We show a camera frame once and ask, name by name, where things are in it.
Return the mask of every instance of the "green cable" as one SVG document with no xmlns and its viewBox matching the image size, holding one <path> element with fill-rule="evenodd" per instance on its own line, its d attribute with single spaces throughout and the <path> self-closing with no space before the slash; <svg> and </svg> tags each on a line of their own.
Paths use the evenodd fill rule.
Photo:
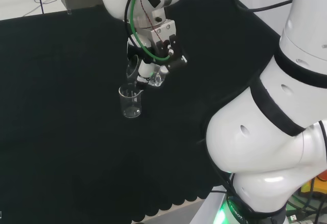
<svg viewBox="0 0 327 224">
<path fill-rule="evenodd" d="M 135 39 L 137 40 L 138 44 L 142 47 L 142 49 L 146 52 L 146 54 L 148 54 L 150 57 L 158 60 L 158 61 L 166 61 L 170 58 L 170 56 L 167 56 L 165 58 L 161 58 L 161 57 L 156 57 L 155 55 L 153 55 L 151 52 L 148 51 L 148 49 L 146 49 L 144 47 L 144 45 L 142 44 L 142 42 L 140 41 L 137 33 L 136 33 L 136 30 L 135 30 L 135 27 L 134 27 L 134 18 L 133 18 L 133 15 L 134 15 L 134 7 L 135 7 L 135 2 L 136 0 L 132 0 L 132 3 L 131 3 L 131 14 L 130 14 L 130 24 L 131 24 L 131 30 L 132 30 L 132 33 L 134 34 L 135 36 Z"/>
</svg>

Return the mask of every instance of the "black table surface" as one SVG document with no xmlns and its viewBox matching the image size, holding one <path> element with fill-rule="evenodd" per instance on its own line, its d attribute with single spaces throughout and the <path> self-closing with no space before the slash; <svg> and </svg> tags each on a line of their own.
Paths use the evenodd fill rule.
<svg viewBox="0 0 327 224">
<path fill-rule="evenodd" d="M 201 128 L 278 35 L 230 0 L 166 12 L 189 63 L 144 92 L 137 119 L 120 111 L 124 26 L 103 7 L 0 22 L 2 223 L 130 223 L 220 185 Z"/>
</svg>

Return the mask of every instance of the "screw hole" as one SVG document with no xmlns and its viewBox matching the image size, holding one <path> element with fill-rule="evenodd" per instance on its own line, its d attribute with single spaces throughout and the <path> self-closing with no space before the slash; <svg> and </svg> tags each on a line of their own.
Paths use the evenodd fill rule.
<svg viewBox="0 0 327 224">
<path fill-rule="evenodd" d="M 240 128 L 241 128 L 242 134 L 243 134 L 245 137 L 248 137 L 248 136 L 250 135 L 249 130 L 248 130 L 245 126 L 240 126 Z"/>
<path fill-rule="evenodd" d="M 305 62 L 304 60 L 301 60 L 301 59 L 296 59 L 296 63 L 301 67 L 305 67 L 305 68 L 309 67 L 309 64 L 307 62 Z"/>
<path fill-rule="evenodd" d="M 287 95 L 293 95 L 293 90 L 288 87 L 287 85 L 281 85 L 282 90 L 287 94 Z"/>
<path fill-rule="evenodd" d="M 244 192 L 245 195 L 247 195 L 249 197 L 249 194 L 247 193 L 247 191 L 245 191 L 244 188 L 242 188 L 242 191 Z"/>
</svg>

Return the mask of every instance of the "red wire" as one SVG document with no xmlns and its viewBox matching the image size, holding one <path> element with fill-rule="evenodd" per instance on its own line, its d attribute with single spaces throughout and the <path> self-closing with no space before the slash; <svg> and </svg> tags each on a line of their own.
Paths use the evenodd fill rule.
<svg viewBox="0 0 327 224">
<path fill-rule="evenodd" d="M 151 27 L 152 27 L 153 31 L 154 31 L 154 32 L 155 32 L 155 34 L 158 36 L 158 38 L 160 39 L 160 41 L 161 41 L 162 43 L 164 43 L 164 42 L 163 42 L 163 40 L 162 40 L 162 39 L 160 38 L 160 36 L 158 35 L 157 31 L 155 30 L 155 28 L 154 28 L 154 26 L 153 26 L 153 24 L 152 24 L 152 22 L 151 22 L 151 20 L 150 20 L 150 17 L 149 17 L 149 15 L 148 15 L 148 14 L 147 14 L 147 12 L 145 11 L 145 9 L 144 9 L 144 7 L 143 7 L 143 3 L 142 3 L 142 0 L 141 0 L 141 6 L 142 6 L 142 9 L 143 9 L 143 11 L 144 11 L 145 15 L 147 16 L 147 18 L 148 18 L 148 20 L 149 20 L 150 24 L 151 24 Z"/>
</svg>

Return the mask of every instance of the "black band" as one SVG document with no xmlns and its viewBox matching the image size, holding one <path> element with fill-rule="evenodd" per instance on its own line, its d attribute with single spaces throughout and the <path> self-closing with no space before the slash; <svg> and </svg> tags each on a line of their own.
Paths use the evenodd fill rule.
<svg viewBox="0 0 327 224">
<path fill-rule="evenodd" d="M 305 128 L 294 123 L 274 102 L 259 77 L 253 80 L 250 85 L 251 94 L 255 104 L 260 111 L 277 128 L 289 136 L 296 136 L 303 132 Z"/>
<path fill-rule="evenodd" d="M 278 66 L 292 78 L 314 87 L 327 89 L 327 75 L 310 71 L 292 62 L 280 48 L 275 53 Z"/>
<path fill-rule="evenodd" d="M 275 212 L 263 213 L 263 212 L 248 212 L 245 208 L 242 208 L 237 204 L 236 201 L 233 200 L 233 196 L 227 195 L 226 201 L 232 215 L 240 224 L 252 224 L 252 223 L 255 224 L 258 223 L 258 220 L 277 217 L 280 214 L 283 217 L 281 223 L 283 223 L 285 220 L 286 204 L 281 209 Z"/>
</svg>

